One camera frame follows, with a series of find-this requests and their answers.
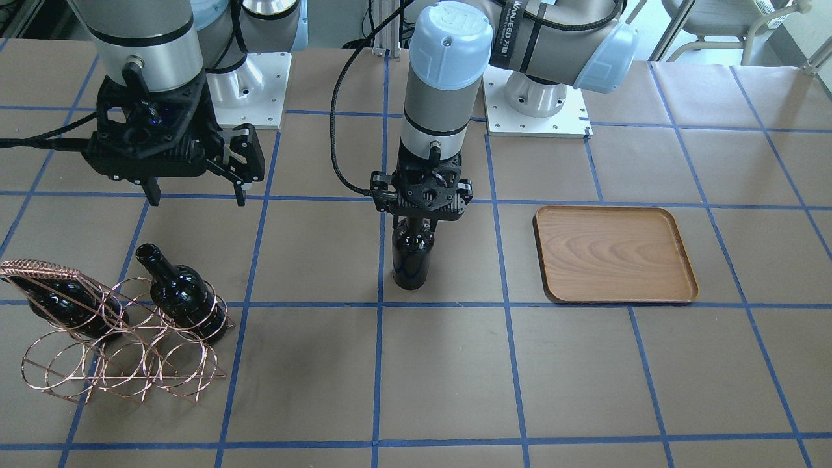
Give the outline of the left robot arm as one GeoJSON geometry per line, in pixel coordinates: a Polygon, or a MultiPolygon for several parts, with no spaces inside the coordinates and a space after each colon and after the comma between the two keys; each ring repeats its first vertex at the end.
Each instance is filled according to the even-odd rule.
{"type": "Polygon", "coordinates": [[[376,209],[460,219],[473,197],[461,150],[488,66],[533,83],[609,93],[624,80],[637,42],[619,1],[442,1],[422,9],[408,48],[397,166],[370,181],[376,209]]]}

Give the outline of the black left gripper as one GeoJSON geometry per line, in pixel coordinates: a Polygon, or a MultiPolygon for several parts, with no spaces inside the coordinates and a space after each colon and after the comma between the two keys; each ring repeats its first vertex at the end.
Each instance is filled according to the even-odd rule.
{"type": "Polygon", "coordinates": [[[462,154],[440,159],[440,150],[430,152],[422,158],[401,146],[393,174],[372,172],[370,196],[378,211],[433,221],[460,219],[473,198],[472,183],[461,178],[462,154]]]}

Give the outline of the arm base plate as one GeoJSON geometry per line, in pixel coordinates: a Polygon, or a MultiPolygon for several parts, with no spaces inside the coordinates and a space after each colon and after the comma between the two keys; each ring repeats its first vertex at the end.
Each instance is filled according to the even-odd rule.
{"type": "Polygon", "coordinates": [[[207,84],[218,124],[226,129],[252,124],[279,130],[292,59],[288,51],[249,54],[233,71],[209,73],[207,84]]]}
{"type": "Polygon", "coordinates": [[[541,84],[517,71],[488,66],[482,76],[488,133],[497,137],[590,137],[579,89],[541,84]]]}

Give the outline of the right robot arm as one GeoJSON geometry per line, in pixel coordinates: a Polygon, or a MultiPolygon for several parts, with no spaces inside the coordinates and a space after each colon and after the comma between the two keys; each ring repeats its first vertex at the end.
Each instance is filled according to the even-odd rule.
{"type": "Polygon", "coordinates": [[[106,69],[96,130],[81,148],[99,174],[142,187],[214,173],[238,205],[264,180],[257,130],[279,129],[291,54],[308,46],[306,1],[71,1],[106,69]]]}

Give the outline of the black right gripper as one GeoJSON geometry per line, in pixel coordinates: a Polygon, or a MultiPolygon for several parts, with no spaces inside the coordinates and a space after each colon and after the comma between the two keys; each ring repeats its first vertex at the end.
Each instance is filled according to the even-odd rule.
{"type": "Polygon", "coordinates": [[[235,201],[244,207],[247,183],[265,172],[255,128],[245,123],[223,131],[205,78],[145,99],[106,78],[96,98],[96,130],[81,155],[97,173],[142,183],[152,207],[161,200],[157,177],[208,171],[235,184],[235,201]]]}

